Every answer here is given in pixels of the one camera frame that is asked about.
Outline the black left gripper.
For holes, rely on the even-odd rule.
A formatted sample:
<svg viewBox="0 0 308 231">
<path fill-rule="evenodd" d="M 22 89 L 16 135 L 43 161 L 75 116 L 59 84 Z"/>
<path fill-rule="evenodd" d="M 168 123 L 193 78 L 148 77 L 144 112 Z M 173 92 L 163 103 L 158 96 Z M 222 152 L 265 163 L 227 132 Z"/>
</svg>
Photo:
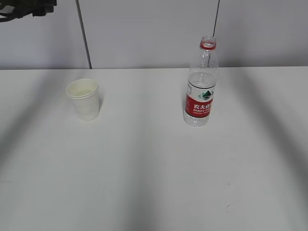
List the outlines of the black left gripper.
<svg viewBox="0 0 308 231">
<path fill-rule="evenodd" d="M 27 15 L 45 16 L 54 11 L 57 0 L 0 0 L 0 21 L 9 22 Z"/>
</svg>

